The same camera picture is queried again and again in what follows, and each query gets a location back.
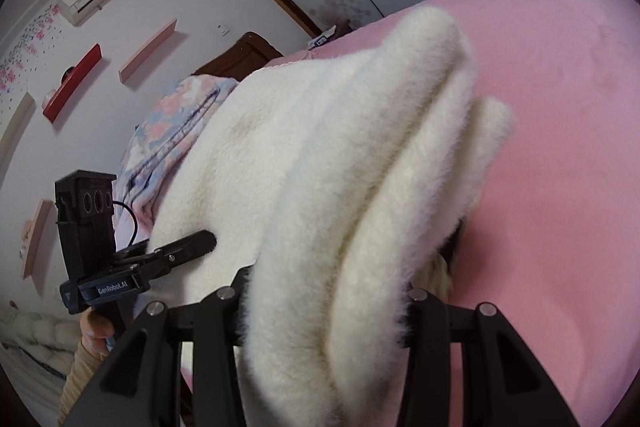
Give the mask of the person's left forearm beige sleeve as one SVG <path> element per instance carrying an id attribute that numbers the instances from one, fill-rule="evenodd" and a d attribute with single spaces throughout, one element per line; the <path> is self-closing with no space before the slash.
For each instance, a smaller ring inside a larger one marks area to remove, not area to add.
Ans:
<path id="1" fill-rule="evenodd" d="M 70 373 L 67 375 L 63 386 L 60 404 L 58 405 L 58 421 L 56 425 L 63 425 L 88 382 L 107 355 L 108 350 L 104 341 L 99 346 L 95 343 L 90 349 L 85 346 L 82 340 L 79 341 Z"/>

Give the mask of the person's left hand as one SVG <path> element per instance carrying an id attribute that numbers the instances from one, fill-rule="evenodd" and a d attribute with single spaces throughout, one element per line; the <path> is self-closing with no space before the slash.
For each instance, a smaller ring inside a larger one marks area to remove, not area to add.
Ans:
<path id="1" fill-rule="evenodd" d="M 115 334 L 113 324 L 91 309 L 82 312 L 79 319 L 81 344 L 96 359 L 108 355 L 107 340 Z"/>

